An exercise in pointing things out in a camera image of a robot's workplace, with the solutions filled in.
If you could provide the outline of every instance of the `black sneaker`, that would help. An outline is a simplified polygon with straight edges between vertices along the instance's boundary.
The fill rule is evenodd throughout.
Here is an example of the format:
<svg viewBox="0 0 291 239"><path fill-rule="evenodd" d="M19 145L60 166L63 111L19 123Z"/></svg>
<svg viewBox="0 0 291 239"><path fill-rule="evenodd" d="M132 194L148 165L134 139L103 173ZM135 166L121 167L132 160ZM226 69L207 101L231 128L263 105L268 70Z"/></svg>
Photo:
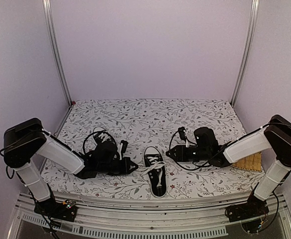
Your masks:
<svg viewBox="0 0 291 239"><path fill-rule="evenodd" d="M116 145L114 138L106 131L106 129L98 126L94 128L93 132L97 132L93 135L97 145L105 141L114 143Z"/></svg>
<svg viewBox="0 0 291 239"><path fill-rule="evenodd" d="M151 182L151 192L155 197L162 198L166 194L165 162L155 147L147 147L144 151L144 173Z"/></svg>

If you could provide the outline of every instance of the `floral tablecloth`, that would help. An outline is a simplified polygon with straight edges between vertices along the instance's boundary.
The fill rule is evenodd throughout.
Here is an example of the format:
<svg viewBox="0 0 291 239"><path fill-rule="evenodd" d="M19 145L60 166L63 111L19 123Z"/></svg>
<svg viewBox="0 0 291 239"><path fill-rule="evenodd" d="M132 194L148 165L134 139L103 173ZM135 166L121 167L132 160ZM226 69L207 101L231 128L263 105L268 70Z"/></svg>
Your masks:
<svg viewBox="0 0 291 239"><path fill-rule="evenodd" d="M264 172L249 172L233 167L210 167L185 171L165 156L172 133L179 127L187 129L194 141L193 131L202 126L214 130L219 144L242 136L245 131L228 101L222 100L96 100L77 101L67 118L59 139L76 151L82 151L85 137L96 126L102 126L117 142L129 142L125 156L144 167L143 151L157 147L164 156L167 173L166 199L211 197L247 192L254 187ZM172 147L183 143L176 139ZM88 149L95 147L93 139ZM153 199L148 175L134 171L125 176L98 174L82 180L62 166L47 160L42 171L52 190L92 197L121 199Z"/></svg>

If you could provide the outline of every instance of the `vent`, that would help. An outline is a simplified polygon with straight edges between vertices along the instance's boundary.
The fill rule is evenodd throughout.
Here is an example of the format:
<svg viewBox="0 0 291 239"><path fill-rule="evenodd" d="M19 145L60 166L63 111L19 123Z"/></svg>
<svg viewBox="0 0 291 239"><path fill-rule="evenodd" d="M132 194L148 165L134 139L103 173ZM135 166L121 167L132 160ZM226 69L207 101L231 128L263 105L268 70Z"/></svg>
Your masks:
<svg viewBox="0 0 291 239"><path fill-rule="evenodd" d="M22 216L24 221L46 227L47 223L43 220L41 216L24 213ZM59 231L65 233L71 233L75 235L85 236L94 239L209 239L217 238L222 236L227 236L226 227L217 227L213 229L197 230L190 232L174 232L174 233L133 233L133 232L116 232L116 231L106 231L92 229L85 226L71 226L72 230L65 231L59 229Z"/></svg>

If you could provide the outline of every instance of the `wall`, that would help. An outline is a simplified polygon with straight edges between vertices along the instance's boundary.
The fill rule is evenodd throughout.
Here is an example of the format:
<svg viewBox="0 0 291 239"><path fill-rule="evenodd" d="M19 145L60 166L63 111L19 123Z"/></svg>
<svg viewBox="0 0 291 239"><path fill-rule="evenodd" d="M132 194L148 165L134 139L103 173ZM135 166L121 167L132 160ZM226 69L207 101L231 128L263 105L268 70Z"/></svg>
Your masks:
<svg viewBox="0 0 291 239"><path fill-rule="evenodd" d="M252 50L235 109L248 131L266 123L274 114L291 121L291 1L260 2ZM272 156L264 155L266 168ZM283 190L291 211L291 175Z"/></svg>
<svg viewBox="0 0 291 239"><path fill-rule="evenodd" d="M53 0L74 100L231 97L251 1Z"/></svg>
<svg viewBox="0 0 291 239"><path fill-rule="evenodd" d="M0 0L0 149L4 131L38 117L54 130L66 111L41 0ZM0 239L22 189L0 157Z"/></svg>

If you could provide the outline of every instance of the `shoe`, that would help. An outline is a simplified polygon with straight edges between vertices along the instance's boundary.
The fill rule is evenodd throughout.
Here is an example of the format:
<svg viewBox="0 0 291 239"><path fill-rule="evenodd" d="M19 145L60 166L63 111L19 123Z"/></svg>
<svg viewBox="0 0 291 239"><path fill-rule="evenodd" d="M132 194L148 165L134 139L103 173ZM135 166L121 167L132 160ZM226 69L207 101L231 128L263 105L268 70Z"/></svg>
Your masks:
<svg viewBox="0 0 291 239"><path fill-rule="evenodd" d="M157 198L166 194L165 162L161 153L155 147L147 147L144 151L144 172L148 174L151 182L151 192Z"/></svg>
<svg viewBox="0 0 291 239"><path fill-rule="evenodd" d="M114 138L106 131L106 129L98 126L94 128L93 133L94 132L97 132L93 135L93 138L97 145L105 141L114 143L116 145Z"/></svg>

